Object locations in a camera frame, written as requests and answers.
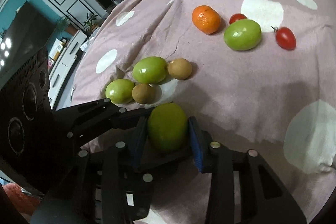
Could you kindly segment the pink polka dot cloth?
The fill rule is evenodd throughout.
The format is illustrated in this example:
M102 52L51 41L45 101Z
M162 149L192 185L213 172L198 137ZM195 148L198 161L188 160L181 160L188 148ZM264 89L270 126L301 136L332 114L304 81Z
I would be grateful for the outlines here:
M262 30L261 43L236 52L223 34L192 22L208 5L226 22L241 12ZM278 46L288 27L296 48ZM149 56L182 57L185 81L159 88L230 149L261 153L312 221L335 189L335 0L125 0L99 29L75 75L72 104L103 98L108 83L132 77Z

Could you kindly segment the white tv cabinet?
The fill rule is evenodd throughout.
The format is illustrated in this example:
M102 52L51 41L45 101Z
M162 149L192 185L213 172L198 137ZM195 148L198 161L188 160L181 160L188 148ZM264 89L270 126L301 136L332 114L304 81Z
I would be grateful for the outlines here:
M65 49L62 50L60 56L51 68L49 75L49 101L52 110L56 108L59 96L62 93L63 85L66 84L67 76L77 59L77 52L80 50L80 46L85 42L86 39L87 35L82 32L82 30L78 30L76 34L69 40L65 46Z

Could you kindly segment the orange mandarin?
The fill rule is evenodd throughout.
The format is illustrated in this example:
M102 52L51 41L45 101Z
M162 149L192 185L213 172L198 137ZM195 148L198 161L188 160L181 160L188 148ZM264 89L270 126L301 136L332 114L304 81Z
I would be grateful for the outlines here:
M192 13L194 26L205 34L213 34L221 26L221 16L210 6L201 5L196 7Z

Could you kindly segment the oval green fruit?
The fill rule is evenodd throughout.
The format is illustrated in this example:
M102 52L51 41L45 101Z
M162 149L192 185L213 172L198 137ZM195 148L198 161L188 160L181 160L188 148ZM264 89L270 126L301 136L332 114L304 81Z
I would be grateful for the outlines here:
M157 56L140 60L133 68L133 78L141 84L157 84L167 77L167 62Z

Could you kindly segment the black television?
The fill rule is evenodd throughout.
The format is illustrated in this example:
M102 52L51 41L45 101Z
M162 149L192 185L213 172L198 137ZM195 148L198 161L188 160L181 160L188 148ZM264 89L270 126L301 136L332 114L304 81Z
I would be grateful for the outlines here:
M55 28L33 5L24 3L1 41L1 85L46 45Z

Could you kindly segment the round green fruit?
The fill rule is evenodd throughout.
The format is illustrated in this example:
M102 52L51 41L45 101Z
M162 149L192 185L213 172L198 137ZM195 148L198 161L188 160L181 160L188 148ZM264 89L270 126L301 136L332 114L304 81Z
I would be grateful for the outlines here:
M249 51L261 42L261 27L254 20L240 19L227 27L223 39L234 51Z

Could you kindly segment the brown longan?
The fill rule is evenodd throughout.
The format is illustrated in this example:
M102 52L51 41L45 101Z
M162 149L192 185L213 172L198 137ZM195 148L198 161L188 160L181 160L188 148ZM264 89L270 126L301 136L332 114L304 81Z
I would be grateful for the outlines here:
M191 63L183 58L175 59L171 61L168 66L168 73L177 80L185 80L190 77L193 72Z
M150 104L155 97L155 88L149 84L138 84L132 90L132 97L139 104Z

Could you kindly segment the large green fruit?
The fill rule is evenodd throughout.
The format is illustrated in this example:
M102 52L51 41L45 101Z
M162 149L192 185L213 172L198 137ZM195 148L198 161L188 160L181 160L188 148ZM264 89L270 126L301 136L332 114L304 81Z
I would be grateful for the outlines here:
M152 144L162 151L177 149L185 139L187 120L184 110L175 103L155 107L147 121Z

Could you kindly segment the small red cherry tomato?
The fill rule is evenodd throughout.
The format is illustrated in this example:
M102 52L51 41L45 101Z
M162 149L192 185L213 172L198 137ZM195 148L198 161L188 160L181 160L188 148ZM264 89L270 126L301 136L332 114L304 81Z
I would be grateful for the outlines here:
M244 15L244 14L241 14L241 13L237 13L237 14L233 14L231 17L230 17L230 20L229 20L229 24L232 24L238 20L242 20L242 19L246 19L247 17Z

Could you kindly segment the potted plant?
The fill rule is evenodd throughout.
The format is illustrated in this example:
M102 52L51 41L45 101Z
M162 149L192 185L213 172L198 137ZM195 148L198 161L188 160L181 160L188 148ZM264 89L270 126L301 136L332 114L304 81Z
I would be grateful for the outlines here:
M97 19L98 19L98 14L89 15L89 13L87 13L87 18L83 22L84 23L84 31L85 31L85 33L88 34L88 33L93 32L93 30L97 26Z

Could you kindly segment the red cherry tomato with stem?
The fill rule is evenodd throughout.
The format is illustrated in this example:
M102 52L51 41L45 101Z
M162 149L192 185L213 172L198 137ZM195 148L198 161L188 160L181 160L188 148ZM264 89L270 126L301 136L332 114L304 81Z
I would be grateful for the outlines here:
M275 34L276 42L278 46L287 51L295 50L296 48L296 38L294 33L288 27L273 27L273 32Z

